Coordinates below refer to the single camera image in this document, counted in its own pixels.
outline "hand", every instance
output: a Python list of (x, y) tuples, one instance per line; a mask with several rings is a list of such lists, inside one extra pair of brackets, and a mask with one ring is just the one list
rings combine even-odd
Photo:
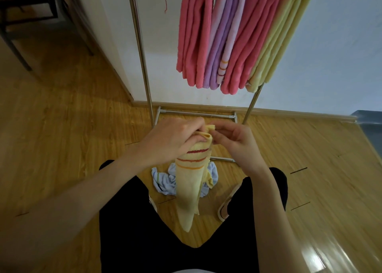
[(214, 144), (223, 145), (246, 175), (258, 175), (261, 169), (268, 169), (248, 126), (229, 120), (216, 120), (209, 124), (215, 125), (215, 131), (209, 132)]
[(206, 141), (203, 136), (193, 135), (195, 131), (203, 130), (204, 124), (202, 117), (192, 120), (173, 117), (161, 120), (139, 142), (134, 153), (145, 160), (145, 167), (174, 160), (187, 153), (195, 143)]

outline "forearm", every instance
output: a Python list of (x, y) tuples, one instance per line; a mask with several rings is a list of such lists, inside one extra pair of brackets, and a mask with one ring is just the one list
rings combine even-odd
[(0, 232), (0, 268), (31, 268), (73, 239), (144, 165), (126, 154), (64, 193), (15, 218)]
[(264, 167), (251, 180), (260, 272), (308, 272), (272, 173)]

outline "towel rack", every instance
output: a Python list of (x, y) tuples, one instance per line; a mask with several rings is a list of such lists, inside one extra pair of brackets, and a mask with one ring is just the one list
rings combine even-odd
[[(133, 16), (135, 36), (137, 39), (139, 58), (141, 60), (142, 75), (143, 75), (144, 87), (146, 90), (147, 104), (149, 106), (149, 111), (150, 111), (151, 125), (154, 127), (157, 124), (160, 113), (175, 113), (175, 114), (183, 114), (183, 115), (219, 117), (219, 118), (232, 119), (233, 121), (235, 121), (237, 123), (236, 112), (234, 112), (233, 115), (221, 115), (221, 114), (209, 114), (209, 113), (198, 113), (198, 112), (183, 112), (183, 111), (175, 111), (175, 110), (167, 110), (167, 109), (164, 110), (164, 109), (161, 109), (160, 106), (158, 107), (157, 115), (156, 115), (155, 120), (154, 120), (154, 112), (152, 110), (151, 92), (150, 92), (149, 78), (147, 75), (146, 57), (145, 57), (144, 48), (143, 48), (143, 38), (142, 38), (141, 24), (139, 22), (137, 0), (130, 0), (130, 7), (131, 7), (131, 15)], [(255, 103), (256, 103), (259, 95), (260, 95), (260, 92), (261, 92), (263, 85), (264, 85), (264, 83), (257, 89), (256, 93), (253, 95), (252, 101), (251, 101), (251, 103), (248, 107), (248, 110), (244, 116), (242, 124), (246, 124), (248, 117), (250, 116), (251, 111), (252, 111), (253, 107), (255, 106)], [(232, 158), (217, 157), (217, 156), (212, 156), (212, 157), (210, 157), (210, 159), (235, 162), (235, 160), (233, 160)]]

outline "light blue towel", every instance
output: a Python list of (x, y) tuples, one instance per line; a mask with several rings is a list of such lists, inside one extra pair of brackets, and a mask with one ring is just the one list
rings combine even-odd
[[(208, 171), (211, 173), (213, 185), (217, 183), (218, 175), (215, 163), (212, 161), (207, 166)], [(151, 169), (153, 184), (158, 192), (164, 195), (176, 195), (176, 181), (175, 181), (175, 163), (170, 164), (169, 173), (159, 173), (157, 168)], [(203, 183), (200, 191), (200, 197), (203, 198), (208, 194), (210, 188), (206, 183)]]

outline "pale yellow towel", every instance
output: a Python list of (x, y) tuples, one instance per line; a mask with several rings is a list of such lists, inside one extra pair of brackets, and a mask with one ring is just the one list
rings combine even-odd
[[(214, 125), (206, 125), (206, 130), (214, 130)], [(176, 211), (184, 231), (189, 232), (194, 214), (199, 214), (198, 202), (202, 184), (206, 182), (210, 188), (212, 177), (207, 166), (212, 149), (212, 136), (209, 133), (196, 131), (207, 142), (198, 142), (188, 153), (175, 160), (176, 165)]]
[(272, 77), (296, 27), (310, 0), (280, 0), (272, 25), (268, 32), (260, 56), (251, 71), (246, 88), (256, 92), (262, 83)]

